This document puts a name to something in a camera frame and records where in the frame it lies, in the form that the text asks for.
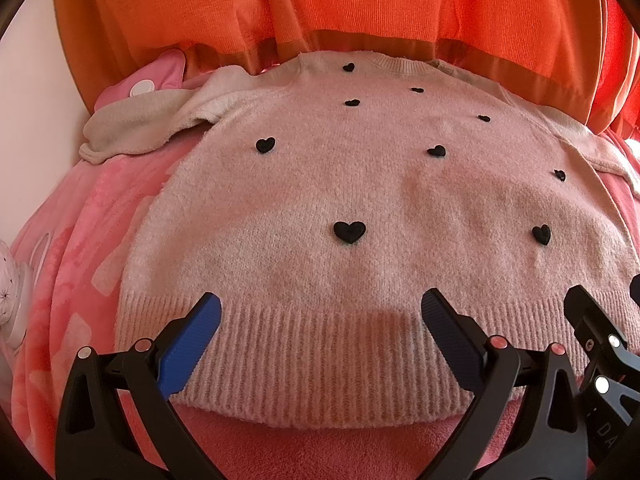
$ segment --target sweater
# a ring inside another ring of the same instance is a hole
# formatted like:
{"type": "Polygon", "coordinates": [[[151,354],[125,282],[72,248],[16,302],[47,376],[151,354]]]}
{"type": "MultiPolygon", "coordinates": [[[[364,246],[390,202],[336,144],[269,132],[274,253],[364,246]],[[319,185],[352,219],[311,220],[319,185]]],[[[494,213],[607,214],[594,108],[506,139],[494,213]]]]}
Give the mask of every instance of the sweater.
{"type": "Polygon", "coordinates": [[[571,286],[640,340],[640,266],[595,170],[634,192],[637,176],[559,112],[442,62],[371,52],[153,93],[100,110],[85,153],[144,152],[212,124],[150,206],[120,291],[119,349],[205,291],[222,300],[174,400],[297,428],[461,413],[470,396],[420,319],[431,287],[515,346],[561,342],[579,374],[571,286]]]}

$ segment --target black heart appliqué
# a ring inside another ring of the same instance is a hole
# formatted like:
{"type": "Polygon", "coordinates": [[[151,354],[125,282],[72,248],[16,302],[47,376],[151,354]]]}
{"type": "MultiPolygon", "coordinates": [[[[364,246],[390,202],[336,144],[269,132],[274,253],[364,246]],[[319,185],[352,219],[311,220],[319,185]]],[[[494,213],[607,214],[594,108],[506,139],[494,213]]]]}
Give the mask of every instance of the black heart appliqué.
{"type": "Polygon", "coordinates": [[[260,153],[270,152],[273,147],[276,145],[276,139],[273,137],[269,137],[268,139],[260,139],[255,143],[255,149],[260,153]]]}
{"type": "Polygon", "coordinates": [[[551,229],[548,225],[544,224],[542,227],[535,226],[531,232],[539,243],[543,245],[549,244],[549,240],[551,240],[551,229]]]}
{"type": "Polygon", "coordinates": [[[334,224],[334,233],[340,240],[353,244],[365,233],[367,226],[362,222],[336,222],[334,224]]]}
{"type": "Polygon", "coordinates": [[[445,156],[447,155],[447,150],[444,149],[444,146],[438,144],[435,148],[429,148],[427,153],[432,156],[445,156]]]}

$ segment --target orange curtain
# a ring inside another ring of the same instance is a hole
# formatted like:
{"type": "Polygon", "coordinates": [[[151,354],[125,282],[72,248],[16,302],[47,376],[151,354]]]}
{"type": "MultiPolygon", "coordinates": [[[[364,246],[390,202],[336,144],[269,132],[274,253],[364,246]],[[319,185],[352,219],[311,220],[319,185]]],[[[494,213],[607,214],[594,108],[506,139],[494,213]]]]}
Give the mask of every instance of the orange curtain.
{"type": "Polygon", "coordinates": [[[55,0],[69,66],[89,109],[163,50],[186,76],[251,73],[311,50],[446,60],[562,110],[594,132],[633,135],[638,37],[615,0],[55,0]]]}

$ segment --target ribbed hem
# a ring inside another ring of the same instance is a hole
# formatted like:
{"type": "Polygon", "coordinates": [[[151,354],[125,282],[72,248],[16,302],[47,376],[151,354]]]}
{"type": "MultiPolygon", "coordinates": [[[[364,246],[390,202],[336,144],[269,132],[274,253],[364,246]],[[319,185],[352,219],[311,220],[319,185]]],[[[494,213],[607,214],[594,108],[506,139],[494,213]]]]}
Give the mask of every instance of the ribbed hem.
{"type": "MultiPolygon", "coordinates": [[[[591,295],[635,343],[630,349],[638,351],[640,316],[626,291],[591,295]]],[[[116,349],[156,336],[194,300],[124,292],[116,349]]],[[[471,396],[458,387],[423,325],[418,300],[411,312],[353,314],[231,309],[223,302],[220,329],[174,400],[296,428],[398,426],[463,413],[471,396]]],[[[562,298],[461,314],[474,316],[488,335],[503,334],[520,348],[545,349],[561,342],[578,375],[586,366],[562,315],[562,298]]]]}

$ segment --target pink blanket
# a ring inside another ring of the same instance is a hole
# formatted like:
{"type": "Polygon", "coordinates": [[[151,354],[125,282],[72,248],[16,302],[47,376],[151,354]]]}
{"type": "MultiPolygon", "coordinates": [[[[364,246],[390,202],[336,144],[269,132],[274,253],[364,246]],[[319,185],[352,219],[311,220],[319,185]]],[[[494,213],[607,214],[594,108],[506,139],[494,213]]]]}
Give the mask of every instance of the pink blanket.
{"type": "MultiPolygon", "coordinates": [[[[200,135],[182,134],[154,153],[116,156],[101,166],[80,162],[14,242],[16,259],[25,260],[40,236],[52,230],[27,336],[15,365],[12,395],[14,426],[52,475],[56,419],[76,352],[85,345],[98,352],[124,350],[113,347],[114,320],[129,246],[153,197],[200,135]]],[[[614,137],[609,140],[616,143],[614,137]]],[[[601,176],[638,249],[638,202],[622,178],[601,176]]],[[[130,397],[124,398],[124,405],[145,456],[161,465],[130,397]]],[[[177,405],[176,409],[230,480],[412,480],[459,421],[454,417],[371,430],[276,430],[195,408],[177,405]]],[[[517,402],[508,406],[481,465],[498,457],[517,409],[517,402]]]]}

